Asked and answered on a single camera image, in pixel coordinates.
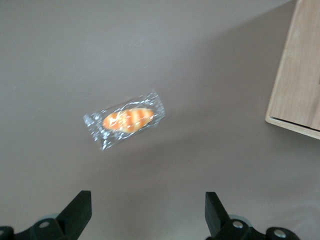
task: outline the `metal screw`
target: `metal screw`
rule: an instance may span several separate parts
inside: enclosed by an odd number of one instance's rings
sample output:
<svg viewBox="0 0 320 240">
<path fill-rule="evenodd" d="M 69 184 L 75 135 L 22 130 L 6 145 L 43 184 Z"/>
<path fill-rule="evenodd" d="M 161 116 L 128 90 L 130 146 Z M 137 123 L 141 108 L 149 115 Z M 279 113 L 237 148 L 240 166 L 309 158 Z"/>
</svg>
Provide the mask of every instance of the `metal screw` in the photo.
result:
<svg viewBox="0 0 320 240">
<path fill-rule="evenodd" d="M 242 229 L 244 225 L 240 221 L 234 221 L 232 225 L 237 229 Z"/>
<path fill-rule="evenodd" d="M 39 228 L 43 229 L 43 228 L 45 228 L 45 227 L 48 227 L 49 224 L 50 224 L 49 222 L 44 221 L 44 222 L 40 223 Z"/>
<path fill-rule="evenodd" d="M 284 233 L 284 231 L 280 230 L 280 229 L 276 229 L 274 230 L 274 235 L 276 235 L 279 238 L 285 239 L 287 237 L 287 235 Z"/>
</svg>

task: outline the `gray surface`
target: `gray surface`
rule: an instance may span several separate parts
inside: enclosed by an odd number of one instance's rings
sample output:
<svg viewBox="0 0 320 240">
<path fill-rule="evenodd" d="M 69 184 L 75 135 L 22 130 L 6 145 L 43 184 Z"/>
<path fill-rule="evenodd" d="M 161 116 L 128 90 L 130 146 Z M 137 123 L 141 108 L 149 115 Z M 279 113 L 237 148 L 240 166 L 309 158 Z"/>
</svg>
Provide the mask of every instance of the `gray surface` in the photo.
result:
<svg viewBox="0 0 320 240">
<path fill-rule="evenodd" d="M 205 239 L 206 191 L 320 235 L 320 141 L 264 121 L 287 0 L 0 1 L 0 225 L 91 190 L 80 237 Z M 101 152 L 82 117 L 155 89 L 167 117 Z"/>
</svg>

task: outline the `striped candy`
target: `striped candy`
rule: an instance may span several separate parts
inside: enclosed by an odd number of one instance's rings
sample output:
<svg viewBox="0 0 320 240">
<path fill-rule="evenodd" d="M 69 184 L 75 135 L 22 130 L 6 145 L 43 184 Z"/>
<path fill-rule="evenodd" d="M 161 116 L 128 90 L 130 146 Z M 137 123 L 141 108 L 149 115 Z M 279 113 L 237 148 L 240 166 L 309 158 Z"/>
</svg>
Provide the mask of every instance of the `striped candy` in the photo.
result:
<svg viewBox="0 0 320 240">
<path fill-rule="evenodd" d="M 132 108 L 111 113 L 103 120 L 103 126 L 127 134 L 134 133 L 150 123 L 155 113 L 148 108 Z"/>
</svg>

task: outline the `clear plastic wrapper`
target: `clear plastic wrapper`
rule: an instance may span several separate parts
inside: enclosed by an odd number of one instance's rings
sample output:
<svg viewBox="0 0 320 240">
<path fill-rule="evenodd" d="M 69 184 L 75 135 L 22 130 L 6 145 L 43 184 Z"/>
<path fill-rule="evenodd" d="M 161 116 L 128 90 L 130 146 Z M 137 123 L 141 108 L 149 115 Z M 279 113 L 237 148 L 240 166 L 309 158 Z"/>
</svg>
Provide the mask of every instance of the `clear plastic wrapper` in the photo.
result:
<svg viewBox="0 0 320 240">
<path fill-rule="evenodd" d="M 151 92 L 86 114 L 83 120 L 100 149 L 105 150 L 145 129 L 157 126 L 165 115 L 160 97 L 156 92 Z"/>
</svg>

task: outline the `wooden box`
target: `wooden box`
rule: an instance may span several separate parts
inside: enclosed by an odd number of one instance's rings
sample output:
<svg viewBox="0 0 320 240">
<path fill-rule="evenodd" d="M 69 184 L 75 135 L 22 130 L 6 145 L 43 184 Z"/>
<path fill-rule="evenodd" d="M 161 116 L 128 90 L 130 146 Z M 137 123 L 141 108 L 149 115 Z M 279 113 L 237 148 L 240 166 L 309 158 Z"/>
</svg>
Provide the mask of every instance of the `wooden box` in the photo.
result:
<svg viewBox="0 0 320 240">
<path fill-rule="evenodd" d="M 265 120 L 320 139 L 320 0 L 298 0 Z"/>
</svg>

